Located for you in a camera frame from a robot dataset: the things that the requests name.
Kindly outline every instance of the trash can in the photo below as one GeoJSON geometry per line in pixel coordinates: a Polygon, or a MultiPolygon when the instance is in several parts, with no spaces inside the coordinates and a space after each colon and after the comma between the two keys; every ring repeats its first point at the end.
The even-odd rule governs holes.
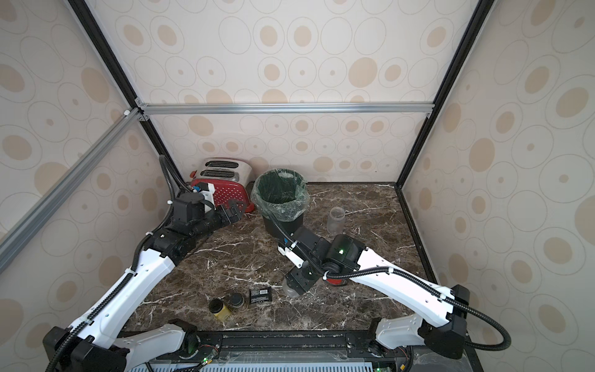
{"type": "Polygon", "coordinates": [[[303,224],[303,213],[310,203],[302,175],[285,168],[261,174],[254,183],[250,198],[262,214],[266,231],[281,240],[283,235],[267,217],[272,214],[292,234],[303,224]]]}

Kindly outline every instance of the marble countertop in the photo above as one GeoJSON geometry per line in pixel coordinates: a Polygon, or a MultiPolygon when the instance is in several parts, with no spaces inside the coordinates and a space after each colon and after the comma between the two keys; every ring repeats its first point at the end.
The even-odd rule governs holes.
{"type": "MultiPolygon", "coordinates": [[[[390,185],[308,185],[312,202],[304,225],[330,238],[326,220],[330,208],[347,211],[345,233],[366,243],[386,260],[425,278],[399,201],[390,185]]],[[[355,330],[367,329],[375,317],[395,318],[412,311],[386,295],[349,281],[332,287],[319,280],[300,298],[281,289],[292,263],[279,254],[264,230],[258,212],[215,232],[186,257],[145,298],[124,325],[125,331],[157,328],[173,318],[200,330],[355,330]],[[233,292],[272,287],[273,301],[232,313],[225,323],[208,310],[212,298],[233,292]]]]}

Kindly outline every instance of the glass jar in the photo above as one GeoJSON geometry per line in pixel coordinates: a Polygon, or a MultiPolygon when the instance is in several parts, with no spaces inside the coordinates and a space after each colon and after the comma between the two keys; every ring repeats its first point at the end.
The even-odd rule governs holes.
{"type": "Polygon", "coordinates": [[[345,227],[345,210],[341,207],[332,207],[328,213],[327,231],[331,235],[341,234],[345,227]]]}

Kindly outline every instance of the metal rail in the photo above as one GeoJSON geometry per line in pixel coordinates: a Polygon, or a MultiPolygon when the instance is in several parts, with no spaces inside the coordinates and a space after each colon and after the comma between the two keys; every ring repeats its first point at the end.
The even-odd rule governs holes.
{"type": "Polygon", "coordinates": [[[433,102],[338,102],[290,104],[141,104],[146,115],[163,114],[314,114],[432,112],[433,102]]]}

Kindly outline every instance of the black frame bar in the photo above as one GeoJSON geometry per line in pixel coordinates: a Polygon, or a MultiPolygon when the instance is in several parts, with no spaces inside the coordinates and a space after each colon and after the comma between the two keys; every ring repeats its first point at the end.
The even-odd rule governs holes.
{"type": "MultiPolygon", "coordinates": [[[[424,124],[421,126],[421,130],[417,138],[415,139],[414,145],[407,156],[407,160],[405,161],[405,165],[401,170],[399,178],[397,179],[397,183],[394,186],[394,190],[397,193],[397,197],[399,198],[399,202],[401,204],[401,209],[403,210],[403,214],[405,215],[405,220],[407,221],[407,225],[409,226],[409,230],[411,231],[411,236],[415,243],[415,247],[419,253],[419,258],[421,260],[421,264],[424,268],[425,274],[428,277],[428,280],[433,283],[438,283],[436,280],[436,275],[432,270],[432,266],[430,264],[430,260],[428,259],[428,255],[424,248],[424,244],[421,241],[421,237],[419,236],[419,232],[417,231],[417,227],[415,226],[415,222],[413,216],[411,215],[411,211],[409,210],[409,206],[407,205],[407,201],[405,200],[405,196],[403,194],[403,186],[409,177],[419,154],[421,153],[422,148],[424,147],[425,141],[428,139],[432,128],[434,127],[434,123],[438,118],[439,114],[446,103],[446,99],[448,98],[452,87],[455,84],[459,73],[461,72],[465,61],[471,52],[473,44],[479,35],[481,28],[486,21],[488,14],[492,6],[494,5],[495,0],[480,0],[475,7],[475,11],[471,16],[469,24],[465,29],[465,33],[461,39],[459,46],[456,48],[455,56],[450,63],[450,66],[442,80],[442,84],[440,84],[440,88],[436,93],[436,98],[434,99],[434,109],[430,114],[430,117],[426,118],[424,124]]],[[[474,372],[483,372],[483,368],[481,366],[479,357],[477,357],[477,352],[475,349],[470,348],[468,346],[465,347],[465,353],[469,358],[469,363],[471,364],[471,368],[474,372]]]]}
{"type": "MultiPolygon", "coordinates": [[[[116,82],[116,84],[118,84],[118,87],[122,91],[122,94],[124,95],[130,107],[138,107],[142,115],[140,125],[143,127],[143,130],[145,131],[147,137],[153,144],[153,147],[155,147],[155,150],[158,154],[165,155],[167,160],[169,160],[171,164],[174,164],[175,167],[174,160],[171,157],[170,153],[167,151],[167,148],[161,140],[161,137],[155,129],[155,126],[151,123],[151,119],[149,119],[147,115],[144,115],[142,107],[138,106],[136,102],[136,92],[134,91],[132,84],[130,84],[128,77],[126,77],[126,73],[124,72],[122,66],[118,62],[118,59],[114,54],[114,51],[109,46],[107,39],[101,32],[101,28],[99,27],[99,24],[93,17],[91,10],[87,6],[87,3],[85,3],[84,0],[68,0],[68,3],[70,3],[70,7],[73,9],[75,15],[79,19],[80,24],[83,26],[84,30],[89,36],[89,39],[93,43],[95,49],[97,50],[97,53],[103,60],[109,73],[114,78],[114,81],[116,82]]],[[[181,179],[184,179],[177,168],[175,169],[175,172],[181,179]]]]}
{"type": "Polygon", "coordinates": [[[405,184],[405,181],[407,181],[407,177],[409,177],[409,173],[411,173],[415,161],[417,160],[421,149],[424,147],[425,141],[427,140],[438,115],[440,115],[444,103],[446,103],[446,99],[448,98],[463,65],[465,64],[467,56],[469,55],[475,39],[479,35],[481,27],[483,26],[494,2],[495,0],[480,0],[477,3],[475,11],[473,12],[469,24],[465,29],[463,38],[461,39],[459,46],[456,48],[455,56],[453,57],[446,75],[442,80],[442,84],[440,84],[440,87],[438,88],[436,98],[434,98],[434,109],[432,110],[430,117],[426,118],[424,124],[421,126],[421,130],[415,139],[413,147],[409,152],[409,156],[407,156],[403,170],[401,170],[401,174],[397,179],[398,188],[402,188],[405,184]]]}

